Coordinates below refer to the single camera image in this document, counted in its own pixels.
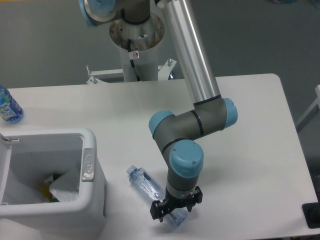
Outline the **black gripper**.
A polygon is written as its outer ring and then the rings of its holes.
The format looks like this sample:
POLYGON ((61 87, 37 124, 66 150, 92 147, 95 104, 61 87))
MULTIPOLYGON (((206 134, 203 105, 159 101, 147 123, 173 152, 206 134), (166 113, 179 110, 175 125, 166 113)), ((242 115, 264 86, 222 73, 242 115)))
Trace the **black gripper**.
POLYGON ((203 193, 199 186, 196 186, 193 194, 187 194, 183 198, 177 198, 165 192, 165 198, 163 201, 154 200, 151 203, 150 214, 153 220, 163 221, 166 215, 169 215, 174 209, 187 208, 191 211, 196 204, 200 204, 203 199, 203 193))

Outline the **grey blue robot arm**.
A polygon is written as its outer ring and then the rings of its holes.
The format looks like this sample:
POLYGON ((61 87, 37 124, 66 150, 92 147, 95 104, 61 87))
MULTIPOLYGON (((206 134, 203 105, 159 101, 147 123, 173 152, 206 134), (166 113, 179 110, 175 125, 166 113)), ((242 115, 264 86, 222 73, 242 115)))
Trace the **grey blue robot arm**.
POLYGON ((191 211, 203 200, 197 182, 204 151, 196 140, 234 125, 238 112, 232 100, 221 96, 190 1, 156 0, 162 17, 152 13, 149 0, 81 0, 78 4, 88 26, 109 24, 126 82, 159 78, 156 52, 169 32, 193 108, 179 115, 162 110, 149 120, 150 133, 168 169, 164 198, 151 203, 150 214, 162 220, 176 209, 191 211))

